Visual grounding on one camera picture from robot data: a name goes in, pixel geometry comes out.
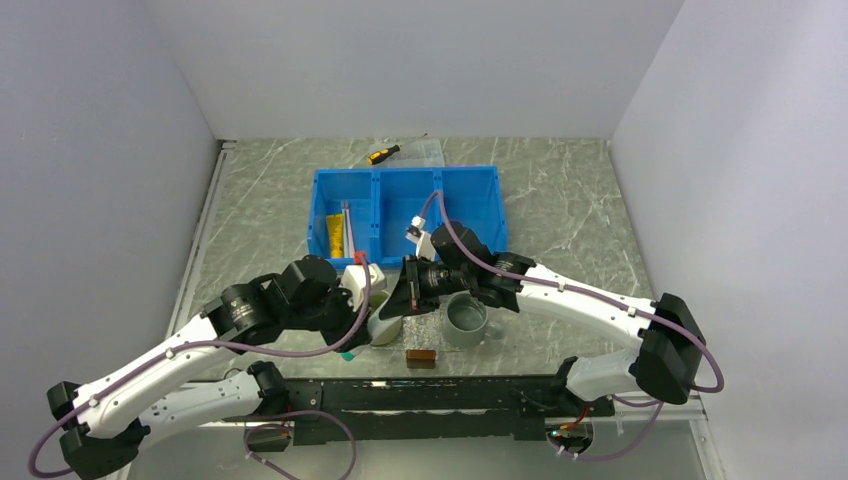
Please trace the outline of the clear toothbrush holder brown ends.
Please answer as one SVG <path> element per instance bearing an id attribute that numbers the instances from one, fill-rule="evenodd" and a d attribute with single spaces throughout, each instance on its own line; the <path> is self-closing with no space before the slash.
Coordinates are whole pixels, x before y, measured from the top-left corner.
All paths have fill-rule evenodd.
<path id="1" fill-rule="evenodd" d="M 434 369 L 441 343 L 437 312 L 404 319 L 403 347 L 408 369 Z"/>

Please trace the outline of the light green ceramic mug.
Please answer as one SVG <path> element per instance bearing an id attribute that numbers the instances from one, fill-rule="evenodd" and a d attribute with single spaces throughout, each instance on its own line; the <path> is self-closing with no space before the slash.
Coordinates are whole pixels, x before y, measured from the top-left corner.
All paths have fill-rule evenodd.
<path id="1" fill-rule="evenodd" d="M 390 297 L 388 291 L 378 291 L 372 293 L 369 297 L 369 307 L 371 309 L 367 321 L 367 330 L 370 335 L 370 345 L 372 347 L 385 346 L 391 343 L 402 330 L 402 317 L 389 320 L 380 320 L 378 312 L 383 303 Z"/>

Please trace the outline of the grey ceramic mug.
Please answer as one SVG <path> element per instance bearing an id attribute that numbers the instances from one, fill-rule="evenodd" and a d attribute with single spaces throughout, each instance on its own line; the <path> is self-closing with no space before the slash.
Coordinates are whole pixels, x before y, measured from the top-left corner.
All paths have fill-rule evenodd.
<path id="1" fill-rule="evenodd" d="M 470 293 L 457 293 L 442 308 L 441 334 L 447 345 L 469 349 L 486 340 L 501 340 L 503 328 L 489 318 L 481 301 Z"/>

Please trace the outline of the blue three-compartment plastic bin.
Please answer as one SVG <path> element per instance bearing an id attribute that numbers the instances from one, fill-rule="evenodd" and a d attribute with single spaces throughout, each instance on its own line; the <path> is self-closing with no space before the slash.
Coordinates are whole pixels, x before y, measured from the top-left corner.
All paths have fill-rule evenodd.
<path id="1" fill-rule="evenodd" d="M 342 270 L 350 258 L 334 259 L 326 218 L 350 207 L 354 245 L 369 262 L 397 270 L 415 251 L 405 238 L 413 216 L 440 190 L 448 218 L 472 229 L 493 252 L 508 247 L 500 174 L 494 166 L 319 169 L 314 173 L 307 228 L 309 253 Z"/>

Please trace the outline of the white teal toothpaste tube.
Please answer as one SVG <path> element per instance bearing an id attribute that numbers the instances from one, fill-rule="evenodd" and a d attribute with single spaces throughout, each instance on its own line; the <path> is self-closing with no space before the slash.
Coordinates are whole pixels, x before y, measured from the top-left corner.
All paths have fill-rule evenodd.
<path id="1" fill-rule="evenodd" d="M 393 342 L 401 333 L 402 318 L 399 316 L 382 317 L 382 311 L 388 305 L 388 299 L 384 299 L 371 313 L 365 329 L 367 330 L 367 342 L 357 345 L 340 354 L 344 361 L 352 361 L 357 355 L 371 347 L 382 347 Z"/>

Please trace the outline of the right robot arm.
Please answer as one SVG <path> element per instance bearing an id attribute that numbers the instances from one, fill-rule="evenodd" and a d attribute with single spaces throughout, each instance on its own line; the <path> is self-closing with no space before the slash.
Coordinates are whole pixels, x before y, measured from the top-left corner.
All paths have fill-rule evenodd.
<path id="1" fill-rule="evenodd" d="M 557 370 L 551 401 L 574 415 L 589 402 L 640 390 L 654 400 L 687 402 L 706 358 L 706 341 L 687 303 L 614 295 L 560 275 L 511 252 L 491 252 L 459 222 L 431 240 L 436 257 L 407 255 L 379 320 L 436 311 L 444 296 L 467 292 L 489 308 L 536 314 L 586 327 L 620 345 L 601 356 L 570 357 Z"/>

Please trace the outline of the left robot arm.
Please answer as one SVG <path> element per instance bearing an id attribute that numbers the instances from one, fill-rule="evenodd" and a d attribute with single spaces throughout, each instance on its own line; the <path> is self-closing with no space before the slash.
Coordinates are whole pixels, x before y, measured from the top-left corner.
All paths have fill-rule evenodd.
<path id="1" fill-rule="evenodd" d="M 145 448 L 219 419 L 272 420 L 290 410 L 273 343 L 287 331 L 319 333 L 325 352 L 368 344 L 370 297 L 386 284 L 358 259 L 343 271 L 308 255 L 279 273 L 226 288 L 173 336 L 86 383 L 48 392 L 67 473 L 99 479 Z"/>

